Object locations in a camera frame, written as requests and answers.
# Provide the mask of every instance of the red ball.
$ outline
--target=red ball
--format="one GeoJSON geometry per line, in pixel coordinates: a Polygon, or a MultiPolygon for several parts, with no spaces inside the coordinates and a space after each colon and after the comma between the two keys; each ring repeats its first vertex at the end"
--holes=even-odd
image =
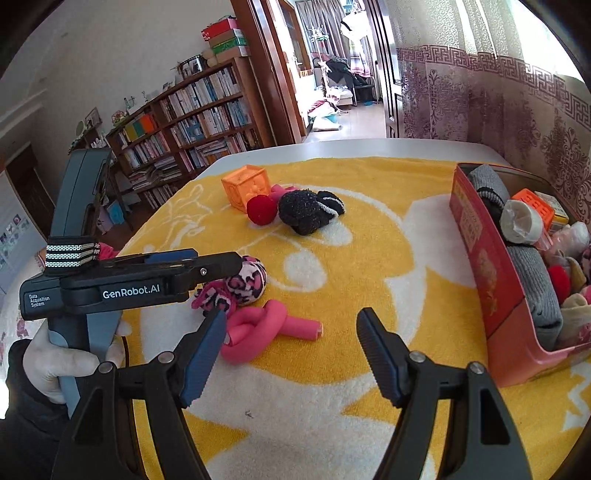
{"type": "Polygon", "coordinates": [[[277,215],[277,202],[268,195],[257,195],[246,204],[246,214],[252,223],[269,225],[277,215]]]}
{"type": "Polygon", "coordinates": [[[570,278],[567,275],[566,270],[560,265],[550,267],[548,269],[548,275],[550,275],[550,281],[556,292],[558,304],[562,305],[570,295],[570,278]]]}

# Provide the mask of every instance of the doorway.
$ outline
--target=doorway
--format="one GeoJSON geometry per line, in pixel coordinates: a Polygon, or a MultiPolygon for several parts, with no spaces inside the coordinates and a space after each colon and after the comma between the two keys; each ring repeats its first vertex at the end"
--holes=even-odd
{"type": "Polygon", "coordinates": [[[306,142],[385,138],[381,82],[363,0],[275,0],[306,142]]]}
{"type": "Polygon", "coordinates": [[[55,206],[37,176],[36,166],[37,159],[29,144],[6,165],[6,173],[23,207],[47,239],[55,206]]]}

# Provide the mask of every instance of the white wall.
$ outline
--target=white wall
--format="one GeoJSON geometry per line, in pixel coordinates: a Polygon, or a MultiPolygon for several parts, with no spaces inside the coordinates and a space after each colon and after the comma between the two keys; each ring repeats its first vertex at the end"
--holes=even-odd
{"type": "Polygon", "coordinates": [[[52,197],[59,192],[78,121],[97,107],[108,132],[124,97],[139,99],[142,90],[152,92],[173,80],[177,62],[207,47],[201,30],[230,14],[229,0],[64,1],[48,21],[53,15],[76,21],[67,25],[71,33],[59,37],[66,47],[44,72],[44,108],[30,139],[52,197]]]}

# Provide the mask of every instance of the device handle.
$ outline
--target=device handle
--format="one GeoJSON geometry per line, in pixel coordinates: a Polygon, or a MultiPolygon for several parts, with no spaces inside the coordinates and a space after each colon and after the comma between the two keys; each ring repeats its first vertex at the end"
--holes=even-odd
{"type": "MultiPolygon", "coordinates": [[[[49,341],[63,348],[91,352],[105,361],[106,352],[119,325],[121,311],[93,313],[89,315],[59,315],[49,317],[49,341]]],[[[71,418],[84,388],[85,377],[60,377],[60,388],[66,399],[71,418]]]]}

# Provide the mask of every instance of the hand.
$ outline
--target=hand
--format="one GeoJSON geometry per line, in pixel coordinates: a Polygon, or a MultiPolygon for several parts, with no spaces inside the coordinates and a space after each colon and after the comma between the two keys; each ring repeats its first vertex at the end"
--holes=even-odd
{"type": "MultiPolygon", "coordinates": [[[[129,335],[131,327],[119,322],[113,343],[107,350],[105,360],[120,367],[125,360],[121,336],[129,335]]],[[[32,385],[53,403],[66,403],[57,377],[86,377],[99,366],[96,355],[83,350],[62,348],[49,341],[47,320],[43,322],[35,338],[22,357],[22,366],[32,385]]]]}

